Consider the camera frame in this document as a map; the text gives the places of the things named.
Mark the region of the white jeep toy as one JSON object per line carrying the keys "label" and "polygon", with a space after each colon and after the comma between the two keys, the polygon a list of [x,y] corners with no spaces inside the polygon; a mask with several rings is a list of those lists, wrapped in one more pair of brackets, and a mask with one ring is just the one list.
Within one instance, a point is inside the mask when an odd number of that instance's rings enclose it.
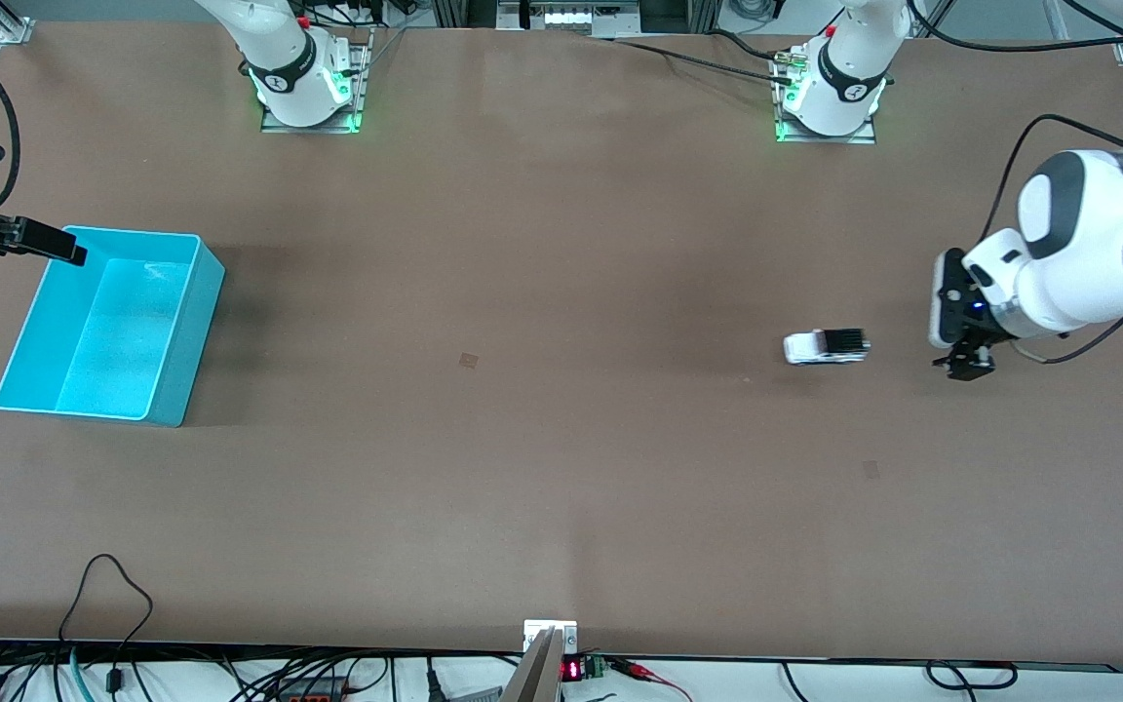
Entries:
{"label": "white jeep toy", "polygon": [[865,361],[871,343],[859,328],[816,329],[789,334],[783,339],[783,350],[794,366],[844,365]]}

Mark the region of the cyan plastic bin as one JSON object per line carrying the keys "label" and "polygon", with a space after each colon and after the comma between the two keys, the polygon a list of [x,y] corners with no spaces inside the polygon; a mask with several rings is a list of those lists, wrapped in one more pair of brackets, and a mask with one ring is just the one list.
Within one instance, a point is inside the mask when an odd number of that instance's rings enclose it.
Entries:
{"label": "cyan plastic bin", "polygon": [[175,428],[223,265],[197,234],[70,225],[82,266],[45,267],[0,379],[0,410]]}

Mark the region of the red black clip leads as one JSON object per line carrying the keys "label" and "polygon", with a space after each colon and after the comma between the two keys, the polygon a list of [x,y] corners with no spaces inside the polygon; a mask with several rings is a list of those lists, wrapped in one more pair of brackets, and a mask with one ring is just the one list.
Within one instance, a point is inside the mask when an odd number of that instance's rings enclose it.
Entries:
{"label": "red black clip leads", "polygon": [[658,684],[661,687],[674,690],[685,699],[685,702],[695,702],[695,699],[690,696],[686,689],[682,689],[681,685],[673,683],[673,681],[664,680],[664,677],[655,674],[650,668],[640,665],[640,663],[620,657],[606,657],[605,662],[610,671],[615,671],[620,675],[636,680],[637,683]]}

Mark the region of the silver control unit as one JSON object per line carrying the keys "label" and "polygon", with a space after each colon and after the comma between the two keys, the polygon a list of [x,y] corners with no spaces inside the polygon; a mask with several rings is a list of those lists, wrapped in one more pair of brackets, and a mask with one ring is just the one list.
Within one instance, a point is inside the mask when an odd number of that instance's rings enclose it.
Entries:
{"label": "silver control unit", "polygon": [[641,35],[638,0],[496,0],[502,31],[570,31],[600,39]]}

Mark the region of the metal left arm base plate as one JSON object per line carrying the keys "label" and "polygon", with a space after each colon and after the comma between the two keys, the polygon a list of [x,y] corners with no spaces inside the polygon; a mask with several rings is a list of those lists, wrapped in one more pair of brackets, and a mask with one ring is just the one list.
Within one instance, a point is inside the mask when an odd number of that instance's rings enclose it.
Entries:
{"label": "metal left arm base plate", "polygon": [[873,115],[887,88],[887,76],[868,80],[828,75],[816,66],[815,55],[802,46],[777,53],[768,62],[774,86],[776,142],[847,143],[873,145],[876,129]]}

